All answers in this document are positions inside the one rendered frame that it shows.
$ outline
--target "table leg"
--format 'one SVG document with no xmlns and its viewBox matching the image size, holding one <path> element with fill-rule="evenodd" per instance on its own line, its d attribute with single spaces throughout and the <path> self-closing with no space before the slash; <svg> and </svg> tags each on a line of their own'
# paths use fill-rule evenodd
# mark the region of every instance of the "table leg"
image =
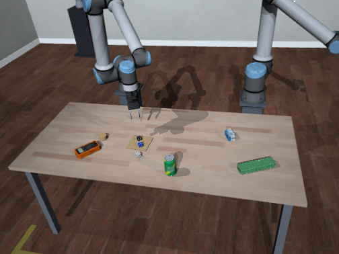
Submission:
<svg viewBox="0 0 339 254">
<path fill-rule="evenodd" d="M 61 227 L 47 198 L 46 192 L 42 187 L 38 174 L 30 172 L 25 172 L 25 174 L 28 178 L 28 181 L 30 182 L 30 185 L 33 188 L 34 193 L 36 194 L 36 198 L 39 201 L 39 204 L 42 208 L 42 211 L 44 212 L 47 222 L 50 225 L 50 228 L 52 229 L 52 232 L 55 235 L 59 234 L 61 231 Z"/>
<path fill-rule="evenodd" d="M 278 223 L 278 230 L 276 231 L 276 238 L 273 246 L 273 254 L 282 254 L 284 249 L 284 243 L 286 239 L 287 229 L 289 227 L 289 221 L 291 219 L 293 206 L 282 205 L 280 219 Z"/>
</svg>

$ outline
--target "soda can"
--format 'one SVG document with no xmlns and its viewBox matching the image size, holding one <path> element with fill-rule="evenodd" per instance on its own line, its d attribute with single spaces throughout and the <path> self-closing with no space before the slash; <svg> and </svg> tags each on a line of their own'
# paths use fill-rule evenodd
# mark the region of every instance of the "soda can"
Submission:
<svg viewBox="0 0 339 254">
<path fill-rule="evenodd" d="M 166 155 L 163 160 L 165 163 L 165 173 L 167 176 L 174 176 L 176 174 L 176 158 L 172 154 Z"/>
</svg>

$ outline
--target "table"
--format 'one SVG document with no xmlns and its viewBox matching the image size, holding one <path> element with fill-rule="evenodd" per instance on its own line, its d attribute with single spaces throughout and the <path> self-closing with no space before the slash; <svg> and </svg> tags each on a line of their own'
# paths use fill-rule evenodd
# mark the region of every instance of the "table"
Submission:
<svg viewBox="0 0 339 254">
<path fill-rule="evenodd" d="M 126 183 L 282 204 L 274 254 L 283 252 L 293 206 L 307 207 L 292 117 L 165 108 L 68 103 L 9 166 L 23 171 L 54 234 L 61 231 L 38 173 Z M 225 129 L 236 140 L 229 142 Z M 100 133 L 110 137 L 83 159 L 74 149 Z M 134 135 L 153 137 L 141 158 L 126 146 Z M 165 175 L 163 158 L 176 156 L 178 172 Z M 271 156 L 273 169 L 241 175 L 237 164 Z"/>
</svg>

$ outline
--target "wooden floor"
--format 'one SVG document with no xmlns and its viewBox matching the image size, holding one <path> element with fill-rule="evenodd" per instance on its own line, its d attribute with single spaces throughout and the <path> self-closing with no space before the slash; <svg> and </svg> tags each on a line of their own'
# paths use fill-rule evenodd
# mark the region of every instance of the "wooden floor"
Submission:
<svg viewBox="0 0 339 254">
<path fill-rule="evenodd" d="M 137 69 L 144 106 L 241 112 L 255 48 L 145 49 L 152 65 Z M 120 104 L 118 83 L 98 85 L 96 60 L 76 52 L 39 44 L 0 69 L 0 253 L 31 225 L 22 250 L 41 254 L 272 253 L 281 205 L 40 175 L 62 228 L 52 234 L 25 174 L 7 167 L 70 101 Z M 110 46 L 112 60 L 129 54 Z M 283 253 L 339 254 L 339 56 L 325 48 L 272 55 L 264 114 L 293 117 L 308 201 L 293 208 Z M 200 84 L 206 95 L 190 97 Z"/>
</svg>

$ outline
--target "orange device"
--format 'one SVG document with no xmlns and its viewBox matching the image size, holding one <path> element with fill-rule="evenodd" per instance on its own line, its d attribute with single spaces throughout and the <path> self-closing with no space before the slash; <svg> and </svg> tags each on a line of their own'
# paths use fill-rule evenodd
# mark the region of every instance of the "orange device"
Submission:
<svg viewBox="0 0 339 254">
<path fill-rule="evenodd" d="M 100 150 L 100 145 L 97 141 L 89 142 L 88 144 L 85 144 L 84 146 L 79 147 L 78 149 L 75 149 L 75 155 L 79 159 L 85 158 L 86 156 L 95 153 Z"/>
</svg>

